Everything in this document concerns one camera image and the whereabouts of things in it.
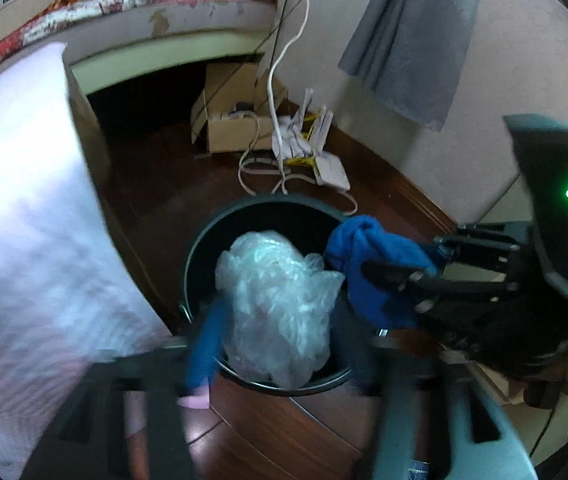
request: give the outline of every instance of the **cardboard box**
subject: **cardboard box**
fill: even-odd
[[[208,152],[243,152],[253,141],[259,121],[256,150],[270,150],[273,123],[266,94],[268,73],[257,80],[256,63],[211,63],[206,67],[206,83],[190,112],[191,141],[205,136]],[[273,78],[275,108],[288,97],[288,89]],[[252,117],[228,118],[238,102],[252,103]]]

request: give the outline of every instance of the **wire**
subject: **wire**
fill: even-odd
[[[535,441],[535,444],[533,444],[533,447],[530,450],[530,453],[528,455],[530,458],[533,458],[533,453],[535,453],[536,449],[539,446],[539,443],[542,442],[542,438],[544,438],[546,431],[548,430],[548,427],[551,425],[551,421],[553,420],[555,412],[557,411],[557,405],[558,404],[559,404],[559,398],[557,399],[557,402],[555,403],[555,405],[552,407],[551,413],[548,415],[548,420],[546,421],[544,428],[542,428],[542,431],[539,434],[538,439]]]
[[[251,54],[249,54],[248,57],[250,56],[254,56],[255,54],[257,54],[259,52],[259,50],[266,44],[266,42],[272,37],[273,34],[275,34],[282,25],[284,25],[284,22],[288,19],[288,17],[293,13],[293,11],[299,6],[300,3],[302,3],[304,0],[298,0],[294,6],[291,7],[291,9],[282,17],[282,19],[279,21],[279,23],[269,32],[269,34],[262,40],[259,42],[259,45],[256,46],[254,48],[254,50],[251,52]],[[208,105],[210,104],[210,102],[212,101],[212,99],[214,99],[214,97],[219,93],[219,91],[226,85],[226,83],[228,83],[228,81],[230,81],[230,79],[237,74],[240,70],[241,67],[244,66],[247,63],[247,61],[242,62],[241,64],[239,64],[237,66],[237,68],[235,68],[235,70],[233,70],[232,72],[230,72],[225,78],[224,80],[219,84],[219,86],[215,89],[215,91],[213,91],[210,95],[210,97],[208,97],[208,99],[206,99],[206,101],[204,102],[204,104],[202,105],[202,107],[200,108],[200,110],[197,112],[195,119],[192,120],[192,124],[195,124],[197,122],[197,120],[201,117],[201,115],[204,113],[204,110],[206,110],[206,107],[208,107]],[[191,134],[196,135],[197,137],[200,136],[199,132],[196,132],[195,130],[191,129]]]
[[[243,178],[241,177],[242,173],[246,173],[246,174],[258,174],[258,175],[280,175],[280,171],[279,169],[277,170],[250,170],[249,168],[247,168],[247,166],[249,164],[270,164],[273,166],[278,166],[278,162],[276,160],[273,160],[271,158],[264,158],[264,157],[257,157],[254,156],[253,158],[246,158],[248,156],[248,154],[253,150],[253,148],[255,147],[255,144],[257,144],[257,141],[262,138],[263,136],[260,134],[259,132],[259,119],[257,118],[257,115],[254,112],[241,112],[241,114],[238,114],[238,116],[250,116],[252,117],[256,123],[257,123],[257,131],[255,133],[255,137],[253,137],[253,140],[251,141],[251,143],[249,144],[249,146],[246,148],[246,150],[241,154],[240,156],[240,161],[237,167],[237,180],[240,183],[241,188],[248,193],[251,196],[256,196],[257,193],[255,193],[250,187],[248,187],[246,185],[246,183],[243,181]],[[317,181],[315,179],[310,178],[309,176],[306,176],[305,174],[300,174],[300,173],[292,173],[291,170],[284,170],[285,171],[285,176],[283,178],[281,178],[278,183],[275,185],[275,187],[270,190],[271,194],[274,194],[277,192],[277,190],[284,185],[288,180],[292,180],[292,179],[299,179],[299,180],[304,180],[306,182],[310,182],[311,184],[315,184],[315,186],[318,186]],[[351,209],[350,211],[344,211],[344,215],[345,216],[352,216],[357,212],[357,200],[355,200],[355,198],[348,192],[345,191],[340,191],[339,192],[340,195],[344,195],[344,197],[346,197],[346,199],[350,200],[350,202],[353,205],[353,209]]]
[[[288,0],[284,0],[284,7],[282,8],[282,13],[284,12],[284,9],[286,9],[287,3],[288,3]],[[279,41],[279,33],[280,32],[281,32],[281,28],[278,27],[277,28],[277,34],[275,35],[275,41],[273,41],[273,50],[270,53],[269,70],[270,70],[270,67],[273,66],[273,61],[275,61],[275,51],[277,49],[277,42]]]
[[[282,176],[281,189],[282,193],[288,194],[286,190],[286,174],[284,173],[284,141],[282,140],[282,132],[279,129],[279,120],[277,119],[277,110],[275,110],[275,97],[273,96],[273,74],[277,69],[277,66],[281,63],[282,59],[286,55],[289,47],[294,44],[299,38],[302,37],[304,29],[306,28],[306,23],[308,22],[308,12],[311,9],[311,0],[306,0],[306,9],[304,11],[304,21],[302,21],[301,27],[299,27],[299,32],[292,37],[288,43],[283,47],[279,57],[269,71],[269,78],[266,81],[266,93],[269,96],[269,109],[270,118],[273,119],[273,129],[277,136],[277,144],[279,145],[279,154],[277,155],[277,164],[279,166],[279,173]]]

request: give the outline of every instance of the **clear plastic bag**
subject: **clear plastic bag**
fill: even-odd
[[[217,290],[233,298],[224,349],[243,379],[294,390],[330,355],[329,317],[341,272],[323,270],[321,254],[305,258],[276,233],[249,232],[217,261]]]

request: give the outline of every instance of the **white wall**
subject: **white wall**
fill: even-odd
[[[557,0],[480,0],[458,92],[435,134],[378,104],[337,68],[368,1],[311,0],[307,29],[279,78],[294,101],[305,87],[315,88],[315,105],[336,110],[340,128],[451,216],[480,218],[516,173],[502,115],[540,112],[568,122],[568,11]],[[299,30],[303,9],[285,21],[279,49]]]

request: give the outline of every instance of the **blue fabric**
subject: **blue fabric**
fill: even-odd
[[[230,317],[231,299],[219,294],[208,307],[206,320],[196,340],[190,342],[191,353],[188,362],[186,388],[190,391],[204,384],[210,384],[217,371],[217,359],[222,355],[222,335]]]
[[[340,224],[328,240],[326,260],[346,274],[349,301],[354,311],[377,328],[413,328],[417,324],[417,300],[408,292],[382,292],[362,276],[361,264],[369,259],[420,267],[437,268],[424,250],[412,240],[387,233],[377,219],[356,216]]]

